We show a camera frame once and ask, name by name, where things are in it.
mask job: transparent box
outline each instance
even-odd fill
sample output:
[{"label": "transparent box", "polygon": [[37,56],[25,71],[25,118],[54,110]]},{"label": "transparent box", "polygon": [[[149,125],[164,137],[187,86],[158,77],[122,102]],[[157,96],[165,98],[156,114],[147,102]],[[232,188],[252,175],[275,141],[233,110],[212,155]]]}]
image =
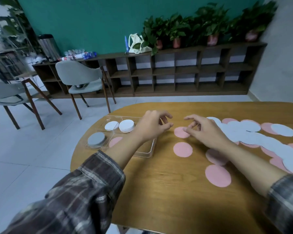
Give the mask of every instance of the transparent box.
[{"label": "transparent box", "polygon": [[[106,115],[104,117],[104,121],[103,123],[94,129],[93,133],[96,132],[103,132],[105,134],[105,141],[103,142],[103,144],[101,146],[98,146],[97,148],[91,148],[88,146],[88,144],[86,143],[86,148],[87,149],[93,149],[93,150],[102,150],[102,151],[106,151],[109,147],[110,147],[110,142],[111,140],[113,140],[116,137],[126,137],[130,134],[129,133],[123,133],[120,131],[120,129],[114,128],[111,131],[108,131],[105,129],[105,125],[111,121],[117,121],[118,123],[122,122],[123,120],[127,120],[130,119],[135,123],[135,126],[137,125],[137,123],[139,122],[139,120],[141,119],[141,117],[123,117],[123,116],[112,116],[112,115]],[[152,157],[153,152],[154,152],[154,148],[155,148],[155,144],[156,144],[156,138],[150,141],[145,142],[143,145],[141,145],[140,148],[137,149],[137,151],[135,152],[134,156],[137,157]]]}]

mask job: stack of white discs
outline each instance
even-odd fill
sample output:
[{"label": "stack of white discs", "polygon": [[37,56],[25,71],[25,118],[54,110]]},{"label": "stack of white discs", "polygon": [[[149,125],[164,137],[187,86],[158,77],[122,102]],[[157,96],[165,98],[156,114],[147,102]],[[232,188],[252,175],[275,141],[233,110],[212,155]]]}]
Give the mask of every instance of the stack of white discs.
[{"label": "stack of white discs", "polygon": [[103,145],[105,141],[105,134],[102,132],[97,132],[92,134],[88,138],[88,146],[93,149],[97,149]]},{"label": "stack of white discs", "polygon": [[119,124],[119,129],[123,133],[129,133],[135,128],[135,123],[132,120],[123,120]]},{"label": "stack of white discs", "polygon": [[107,123],[106,125],[105,125],[105,129],[106,130],[115,130],[115,129],[117,129],[118,128],[118,126],[119,126],[119,123],[117,122],[117,121],[110,121],[109,123]]}]

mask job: plant pot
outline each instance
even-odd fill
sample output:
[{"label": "plant pot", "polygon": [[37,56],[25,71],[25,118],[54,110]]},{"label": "plant pot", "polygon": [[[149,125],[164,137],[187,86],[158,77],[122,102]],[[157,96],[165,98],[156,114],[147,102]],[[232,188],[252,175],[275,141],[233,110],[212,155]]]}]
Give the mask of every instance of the plant pot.
[{"label": "plant pot", "polygon": [[157,40],[156,41],[156,47],[158,50],[161,50],[163,48],[163,43],[162,43],[162,40]]},{"label": "plant pot", "polygon": [[245,35],[246,42],[255,42],[258,38],[258,32],[255,30],[248,31]]},{"label": "plant pot", "polygon": [[207,46],[215,46],[218,42],[219,34],[209,35],[207,37]]},{"label": "plant pot", "polygon": [[181,44],[181,38],[175,38],[174,41],[172,42],[172,47],[180,48],[180,44]]}]

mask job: canvas bag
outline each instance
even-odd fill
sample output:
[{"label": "canvas bag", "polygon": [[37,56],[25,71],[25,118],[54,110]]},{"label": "canvas bag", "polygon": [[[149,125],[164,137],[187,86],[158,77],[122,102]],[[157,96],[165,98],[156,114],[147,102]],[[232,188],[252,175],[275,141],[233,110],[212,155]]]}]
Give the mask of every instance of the canvas bag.
[{"label": "canvas bag", "polygon": [[128,39],[128,46],[129,46],[129,53],[135,53],[135,54],[139,54],[139,53],[143,53],[143,52],[150,52],[152,51],[152,48],[150,48],[149,46],[146,46],[144,48],[140,47],[140,49],[134,49],[133,46],[136,43],[143,43],[144,39],[142,38],[142,36],[140,35],[140,38],[138,36],[138,34],[131,34],[129,35],[129,39]]}]

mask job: white floor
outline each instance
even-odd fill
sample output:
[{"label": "white floor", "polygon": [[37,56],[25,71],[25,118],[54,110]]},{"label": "white floor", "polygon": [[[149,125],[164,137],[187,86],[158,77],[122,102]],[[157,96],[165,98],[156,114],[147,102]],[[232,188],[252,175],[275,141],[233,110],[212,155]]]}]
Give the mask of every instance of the white floor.
[{"label": "white floor", "polygon": [[[70,99],[53,99],[62,116],[44,100],[35,105],[46,127],[41,130],[25,106],[9,107],[20,130],[16,130],[4,108],[0,106],[0,232],[12,217],[27,204],[44,198],[45,193],[69,173],[70,160],[80,137],[98,119],[108,114],[104,98],[81,99],[77,105],[83,117],[79,120]],[[110,99],[111,110],[142,102],[212,102],[251,101],[247,95],[136,97]],[[115,234],[116,226],[109,234]],[[141,233],[131,230],[131,234]]]}]

